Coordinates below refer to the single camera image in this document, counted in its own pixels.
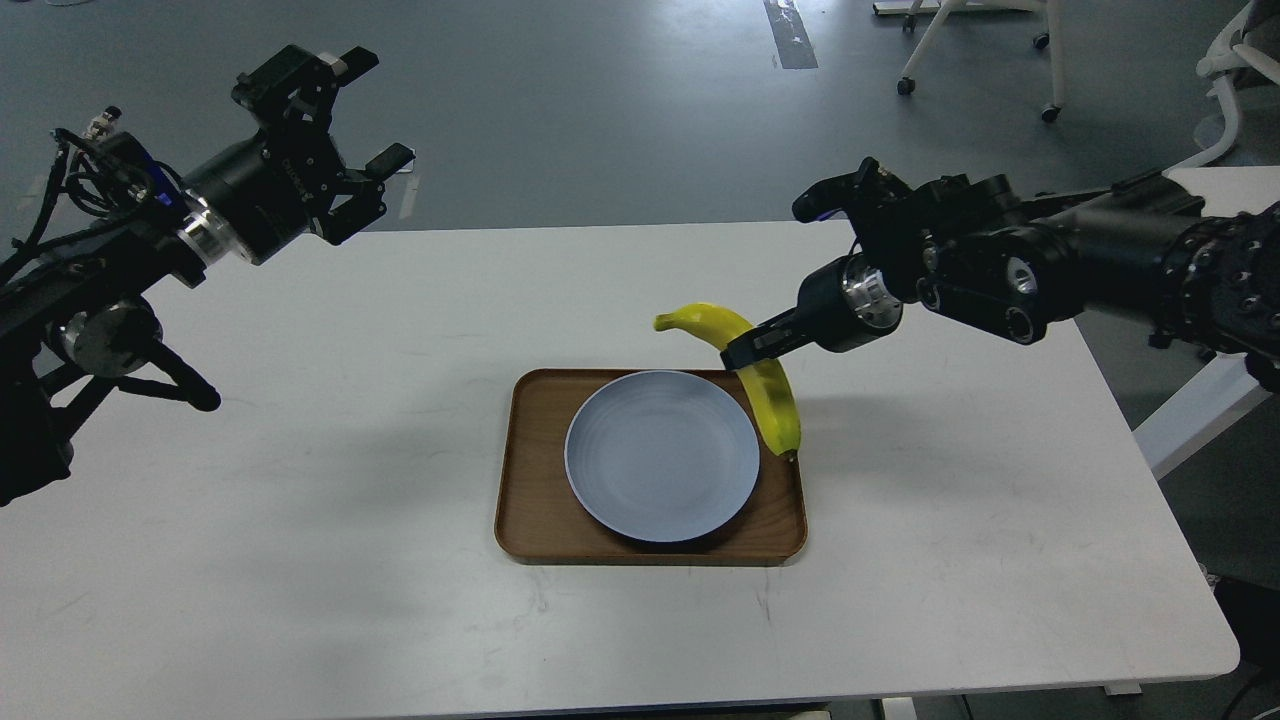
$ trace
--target white table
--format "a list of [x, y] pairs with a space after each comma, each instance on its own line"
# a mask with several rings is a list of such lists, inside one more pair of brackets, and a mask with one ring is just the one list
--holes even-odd
[[150, 299], [224, 393], [113, 396], [0, 511], [6, 717], [385, 717], [1101, 685], [1236, 644], [1074, 324], [910, 307], [786, 365], [786, 566], [522, 566], [493, 538], [515, 382], [709, 368], [654, 314], [788, 307], [847, 225], [302, 238]]

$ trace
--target chair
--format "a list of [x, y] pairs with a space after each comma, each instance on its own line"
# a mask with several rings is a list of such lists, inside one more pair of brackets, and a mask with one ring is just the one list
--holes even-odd
[[[915, 32], [915, 14], [919, 12], [923, 0], [913, 0], [911, 9], [908, 10], [906, 19], [902, 20], [902, 32]], [[915, 78], [911, 74], [915, 72], [916, 65], [920, 64], [924, 51], [933, 42], [934, 33], [942, 28], [942, 23], [946, 22], [947, 15], [968, 3], [969, 0], [941, 1], [933, 22], [929, 23], [929, 29], [925, 31], [919, 45], [915, 46], [915, 51], [911, 53], [906, 67], [902, 68], [902, 78], [897, 81], [899, 95], [910, 95], [915, 90]], [[1057, 119], [1059, 113], [1062, 111], [1062, 105], [1066, 102], [1066, 73], [1062, 69], [1062, 23], [1059, 14], [1059, 0], [983, 0], [983, 5], [1000, 5], [1002, 8], [1044, 13], [1048, 29], [1037, 35], [1032, 45], [1037, 50], [1048, 47], [1048, 59], [1053, 74], [1053, 100], [1041, 111], [1041, 119], [1046, 123], [1052, 123]]]
[[1240, 10], [1208, 46], [1196, 64], [1196, 74], [1212, 82], [1208, 95], [1217, 96], [1222, 108], [1222, 137], [1204, 150], [1174, 165], [1198, 168], [1217, 160], [1235, 145], [1240, 135], [1240, 101], [1236, 90], [1280, 85], [1280, 63], [1272, 54], [1280, 50], [1280, 0], [1253, 0]]

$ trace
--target plate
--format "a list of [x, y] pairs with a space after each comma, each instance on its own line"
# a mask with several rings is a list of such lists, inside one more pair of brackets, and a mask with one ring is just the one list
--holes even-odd
[[678, 542], [742, 509], [760, 473], [760, 445], [742, 406], [714, 383], [645, 370], [586, 398], [564, 438], [564, 471], [607, 528]]

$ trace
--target robotic arm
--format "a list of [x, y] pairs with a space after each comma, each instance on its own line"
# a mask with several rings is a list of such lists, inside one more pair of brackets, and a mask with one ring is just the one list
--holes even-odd
[[1158, 173], [1024, 202], [1004, 176], [911, 190], [868, 158], [791, 206], [801, 223], [844, 211], [854, 247], [721, 359], [736, 370], [809, 342], [845, 352], [897, 329], [904, 302], [1021, 345], [1098, 307], [1148, 319], [1153, 347], [1180, 338], [1247, 352], [1249, 373], [1276, 392], [1280, 202], [1234, 218], [1202, 218], [1203, 206]]
[[[260, 265], [306, 231], [339, 245], [387, 211], [383, 183], [413, 152], [394, 143], [352, 169], [329, 137], [338, 90], [376, 64], [364, 47], [335, 58], [291, 45], [241, 74], [232, 99], [257, 133], [186, 179], [114, 133], [115, 108], [83, 136], [54, 132], [40, 217], [0, 263], [0, 505], [69, 477], [70, 438], [111, 389], [218, 407], [218, 392], [161, 342], [147, 288], [170, 274], [196, 287], [228, 252]], [[100, 220], [41, 241], [60, 195]], [[55, 249], [63, 258], [13, 279]], [[42, 346], [61, 364], [37, 377]], [[128, 377], [147, 363], [173, 384]], [[54, 407], [50, 398], [84, 375], [79, 393]]]

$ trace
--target brown tray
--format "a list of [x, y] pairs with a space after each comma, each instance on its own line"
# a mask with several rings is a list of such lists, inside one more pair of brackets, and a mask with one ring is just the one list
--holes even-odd
[[[636, 541], [586, 512], [564, 474], [564, 436], [593, 392], [634, 372], [541, 369], [520, 378], [498, 491], [498, 544], [522, 562], [586, 565], [777, 565], [799, 552], [809, 532], [800, 466], [769, 452], [763, 441], [751, 497], [732, 520], [700, 538]], [[750, 416], [737, 375], [687, 372], [724, 388]]]

